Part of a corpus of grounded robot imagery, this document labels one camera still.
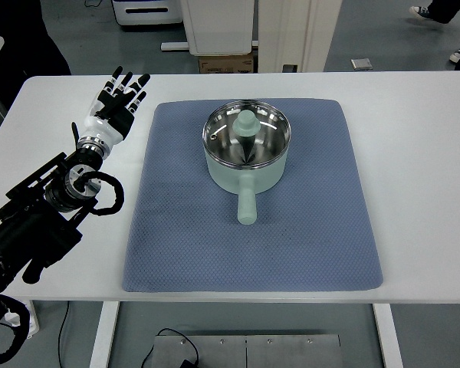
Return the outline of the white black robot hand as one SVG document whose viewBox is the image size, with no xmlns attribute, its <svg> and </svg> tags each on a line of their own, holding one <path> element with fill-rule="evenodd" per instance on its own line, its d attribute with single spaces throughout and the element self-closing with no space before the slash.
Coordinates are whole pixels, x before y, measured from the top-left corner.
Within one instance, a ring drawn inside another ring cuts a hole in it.
<svg viewBox="0 0 460 368">
<path fill-rule="evenodd" d="M 83 128 L 75 136 L 78 149 L 90 149 L 107 158 L 113 147 L 126 139 L 134 122 L 134 115 L 146 96 L 144 86 L 149 74 L 137 79 L 133 73 L 122 74 L 117 67 L 99 94 L 94 98 Z"/>
</svg>

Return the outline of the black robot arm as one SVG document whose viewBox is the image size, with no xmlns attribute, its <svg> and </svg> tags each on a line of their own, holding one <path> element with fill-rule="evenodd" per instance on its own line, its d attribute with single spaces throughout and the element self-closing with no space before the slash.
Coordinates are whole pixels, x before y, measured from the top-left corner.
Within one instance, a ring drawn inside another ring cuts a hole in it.
<svg viewBox="0 0 460 368">
<path fill-rule="evenodd" d="M 83 146 L 71 155 L 59 153 L 17 184 L 0 208 L 0 323 L 12 312 L 19 316 L 10 347 L 0 353 L 9 361 L 25 342 L 30 313 L 4 290 L 21 274 L 25 283 L 39 281 L 41 272 L 60 261 L 82 234 L 79 224 L 89 215 L 112 215 L 124 202 L 123 187 L 100 171 L 99 149 Z"/>
</svg>

